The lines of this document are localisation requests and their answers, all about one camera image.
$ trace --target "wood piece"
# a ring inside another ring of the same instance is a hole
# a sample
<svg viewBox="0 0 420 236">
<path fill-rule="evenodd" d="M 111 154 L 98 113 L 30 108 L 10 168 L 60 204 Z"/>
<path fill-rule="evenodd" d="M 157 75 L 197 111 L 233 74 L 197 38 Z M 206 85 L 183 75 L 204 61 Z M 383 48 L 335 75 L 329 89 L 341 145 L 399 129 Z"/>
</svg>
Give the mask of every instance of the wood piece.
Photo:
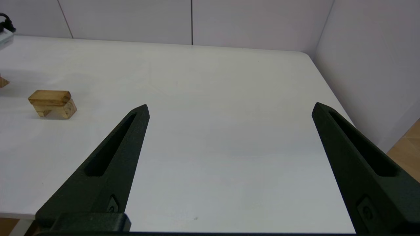
<svg viewBox="0 0 420 236">
<path fill-rule="evenodd" d="M 37 90 L 28 99 L 34 106 L 64 106 L 71 94 L 69 91 Z"/>
<path fill-rule="evenodd" d="M 0 88 L 3 88 L 4 86 L 6 86 L 9 83 L 9 81 L 7 81 L 5 78 L 0 77 Z"/>
<path fill-rule="evenodd" d="M 37 90 L 28 100 L 41 117 L 55 111 L 62 117 L 69 119 L 77 111 L 69 91 Z"/>
</svg>

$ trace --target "wooden toy block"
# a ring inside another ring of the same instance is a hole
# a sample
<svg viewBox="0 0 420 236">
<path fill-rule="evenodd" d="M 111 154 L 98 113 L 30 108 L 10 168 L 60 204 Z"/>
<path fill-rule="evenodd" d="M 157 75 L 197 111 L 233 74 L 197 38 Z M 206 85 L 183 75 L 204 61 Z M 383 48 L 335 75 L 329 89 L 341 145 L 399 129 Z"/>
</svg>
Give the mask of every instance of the wooden toy block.
<svg viewBox="0 0 420 236">
<path fill-rule="evenodd" d="M 9 83 L 9 81 L 7 81 L 5 78 L 2 78 L 0 76 L 0 88 L 3 88 L 4 86 L 6 86 Z"/>
<path fill-rule="evenodd" d="M 69 119 L 77 111 L 69 91 L 37 90 L 28 100 L 41 117 L 55 111 Z"/>
</svg>

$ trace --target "white wall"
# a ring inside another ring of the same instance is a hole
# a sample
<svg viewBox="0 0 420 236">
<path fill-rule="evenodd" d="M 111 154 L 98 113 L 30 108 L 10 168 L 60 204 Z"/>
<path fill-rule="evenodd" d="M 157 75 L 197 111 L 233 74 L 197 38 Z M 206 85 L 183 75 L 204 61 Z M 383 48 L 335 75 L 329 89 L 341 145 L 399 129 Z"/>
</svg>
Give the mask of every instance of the white wall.
<svg viewBox="0 0 420 236">
<path fill-rule="evenodd" d="M 315 64 L 355 126 L 387 152 L 420 117 L 420 1 L 335 0 Z"/>
<path fill-rule="evenodd" d="M 74 38 L 191 44 L 190 0 L 59 0 Z"/>
<path fill-rule="evenodd" d="M 71 38 L 57 0 L 0 0 L 0 12 L 11 18 L 17 34 Z"/>
<path fill-rule="evenodd" d="M 333 0 L 0 0 L 16 34 L 301 51 Z"/>
<path fill-rule="evenodd" d="M 313 56 L 332 0 L 192 0 L 194 45 Z"/>
</svg>

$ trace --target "wall seam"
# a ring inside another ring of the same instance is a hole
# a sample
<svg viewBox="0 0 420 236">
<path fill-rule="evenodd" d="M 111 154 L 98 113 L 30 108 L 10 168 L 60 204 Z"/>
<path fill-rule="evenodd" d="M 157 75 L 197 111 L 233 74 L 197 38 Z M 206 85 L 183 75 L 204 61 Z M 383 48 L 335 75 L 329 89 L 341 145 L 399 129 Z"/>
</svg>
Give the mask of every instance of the wall seam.
<svg viewBox="0 0 420 236">
<path fill-rule="evenodd" d="M 58 6 L 60 7 L 61 13 L 63 14 L 64 21 L 66 22 L 66 25 L 67 25 L 68 31 L 70 32 L 71 38 L 72 38 L 72 39 L 74 39 L 74 37 L 73 37 L 73 33 L 71 32 L 71 30 L 70 30 L 70 26 L 68 25 L 68 22 L 67 22 L 66 16 L 64 15 L 63 8 L 61 7 L 60 0 L 57 0 L 57 2 L 58 2 Z"/>
<path fill-rule="evenodd" d="M 194 30 L 192 28 L 192 0 L 190 2 L 191 6 L 191 45 L 194 45 Z"/>
<path fill-rule="evenodd" d="M 327 25 L 328 19 L 330 18 L 331 11 L 333 9 L 334 3 L 336 3 L 336 0 L 333 0 L 333 3 L 331 4 L 330 10 L 328 11 L 328 16 L 327 16 L 327 19 L 325 20 L 324 26 L 322 27 L 321 34 L 319 35 L 318 42 L 317 42 L 317 44 L 315 46 L 315 53 L 313 55 L 314 58 L 312 58 L 312 60 L 314 60 L 315 59 L 315 56 L 317 55 L 318 45 L 319 45 L 319 42 L 321 41 L 322 35 L 324 34 L 324 29 L 325 29 L 325 26 Z"/>
</svg>

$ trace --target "screw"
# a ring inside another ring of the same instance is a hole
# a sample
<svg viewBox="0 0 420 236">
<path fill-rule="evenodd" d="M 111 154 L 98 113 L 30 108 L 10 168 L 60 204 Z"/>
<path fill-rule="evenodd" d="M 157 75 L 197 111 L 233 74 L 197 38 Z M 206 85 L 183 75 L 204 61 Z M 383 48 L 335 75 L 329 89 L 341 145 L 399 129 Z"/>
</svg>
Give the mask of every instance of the screw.
<svg viewBox="0 0 420 236">
<path fill-rule="evenodd" d="M 372 210 L 368 206 L 363 207 L 363 215 L 367 220 L 373 219 L 373 213 Z"/>
</svg>

